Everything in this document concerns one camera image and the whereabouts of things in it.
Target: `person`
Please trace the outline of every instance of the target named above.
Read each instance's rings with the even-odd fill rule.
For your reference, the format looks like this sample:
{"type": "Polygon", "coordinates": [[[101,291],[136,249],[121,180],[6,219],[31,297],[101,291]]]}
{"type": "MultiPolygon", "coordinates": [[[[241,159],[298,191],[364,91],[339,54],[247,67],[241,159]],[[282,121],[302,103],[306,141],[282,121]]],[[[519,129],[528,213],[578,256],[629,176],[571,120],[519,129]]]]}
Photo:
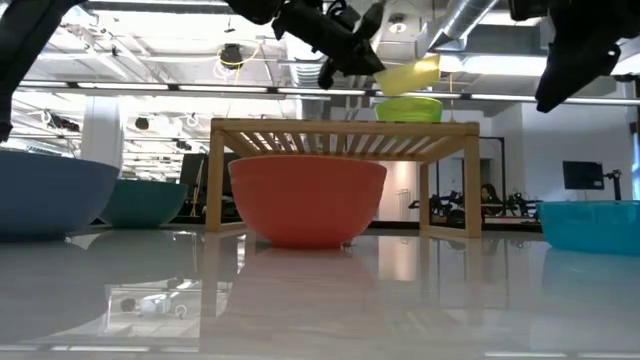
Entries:
{"type": "MultiPolygon", "coordinates": [[[[481,203],[482,204],[497,204],[502,205],[502,201],[498,197],[498,193],[496,192],[496,188],[492,184],[484,184],[482,185],[481,191],[481,203]]],[[[500,213],[502,209],[497,206],[483,206],[482,212],[485,215],[497,215],[500,213]]]]}

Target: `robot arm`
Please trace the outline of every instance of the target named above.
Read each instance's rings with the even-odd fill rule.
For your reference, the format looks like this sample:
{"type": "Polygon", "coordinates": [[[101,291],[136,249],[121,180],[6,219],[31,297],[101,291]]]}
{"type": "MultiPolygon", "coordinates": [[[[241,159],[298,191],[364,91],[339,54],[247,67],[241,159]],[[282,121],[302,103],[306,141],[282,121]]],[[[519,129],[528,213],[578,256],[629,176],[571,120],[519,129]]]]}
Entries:
{"type": "MultiPolygon", "coordinates": [[[[86,0],[13,1],[0,19],[0,142],[11,132],[11,98],[62,16],[86,0]]],[[[322,0],[225,0],[239,15],[256,24],[273,20],[276,38],[285,32],[300,38],[328,59],[318,84],[328,89],[333,75],[372,75],[384,65],[371,48],[370,39],[382,23],[383,3],[373,4],[361,19],[345,0],[336,0],[327,13],[322,0]]]]}
{"type": "Polygon", "coordinates": [[[509,0],[511,18],[549,16],[556,30],[536,91],[538,111],[549,112],[620,58],[621,39],[640,35],[639,0],[509,0]]]}

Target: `white column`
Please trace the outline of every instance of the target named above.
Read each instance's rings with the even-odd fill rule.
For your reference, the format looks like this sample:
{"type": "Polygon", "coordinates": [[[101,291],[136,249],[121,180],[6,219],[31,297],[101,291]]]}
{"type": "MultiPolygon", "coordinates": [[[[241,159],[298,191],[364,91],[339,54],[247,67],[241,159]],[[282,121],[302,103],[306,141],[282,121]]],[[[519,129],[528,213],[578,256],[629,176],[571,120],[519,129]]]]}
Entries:
{"type": "Polygon", "coordinates": [[[88,97],[80,158],[122,169],[127,114],[117,97],[88,97]]]}

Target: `glossy white surface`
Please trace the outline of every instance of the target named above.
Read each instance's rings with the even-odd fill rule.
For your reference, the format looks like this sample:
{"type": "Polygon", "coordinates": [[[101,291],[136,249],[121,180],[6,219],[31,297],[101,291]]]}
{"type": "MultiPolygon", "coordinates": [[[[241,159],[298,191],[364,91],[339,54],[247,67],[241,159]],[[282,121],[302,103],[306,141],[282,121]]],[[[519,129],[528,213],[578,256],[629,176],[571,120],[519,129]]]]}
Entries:
{"type": "Polygon", "coordinates": [[[540,239],[366,235],[304,252],[250,233],[114,231],[2,244],[0,359],[640,359],[640,258],[540,239]]]}

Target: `black equipment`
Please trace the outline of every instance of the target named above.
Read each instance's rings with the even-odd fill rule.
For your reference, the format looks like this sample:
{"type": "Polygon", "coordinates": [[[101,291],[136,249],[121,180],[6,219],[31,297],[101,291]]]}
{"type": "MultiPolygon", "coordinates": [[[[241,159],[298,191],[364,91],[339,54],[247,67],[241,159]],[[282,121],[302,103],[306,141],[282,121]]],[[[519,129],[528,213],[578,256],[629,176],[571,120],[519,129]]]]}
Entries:
{"type": "Polygon", "coordinates": [[[511,18],[550,16],[556,35],[536,91],[547,113],[598,76],[608,76],[621,55],[620,39],[640,36],[638,0],[509,0],[511,18]]]}
{"type": "MultiPolygon", "coordinates": [[[[62,17],[87,0],[14,0],[0,19],[0,142],[11,133],[11,99],[62,17]]],[[[370,39],[382,24],[383,3],[373,4],[360,18],[345,0],[336,0],[322,12],[322,0],[225,0],[231,9],[253,23],[273,20],[276,38],[285,32],[300,38],[328,57],[318,84],[333,85],[333,75],[373,75],[384,65],[370,39]]]]}
{"type": "Polygon", "coordinates": [[[567,190],[604,190],[604,178],[613,180],[613,192],[616,201],[622,200],[620,177],[622,171],[613,170],[605,174],[602,163],[564,161],[564,188],[567,190]]]}
{"type": "Polygon", "coordinates": [[[602,163],[563,161],[562,171],[566,190],[604,190],[602,163]]]}
{"type": "Polygon", "coordinates": [[[621,201],[622,192],[620,191],[620,177],[622,176],[622,171],[613,170],[608,174],[604,174],[604,176],[609,180],[613,180],[613,193],[614,193],[615,200],[621,201]]]}
{"type": "MultiPolygon", "coordinates": [[[[229,176],[229,163],[239,159],[235,153],[224,154],[224,172],[222,174],[222,219],[238,218],[238,210],[233,201],[231,191],[231,178],[229,176]]],[[[185,154],[182,159],[180,171],[180,183],[189,186],[187,200],[182,211],[184,215],[202,215],[203,206],[207,199],[207,179],[209,174],[209,155],[185,154]]]]}

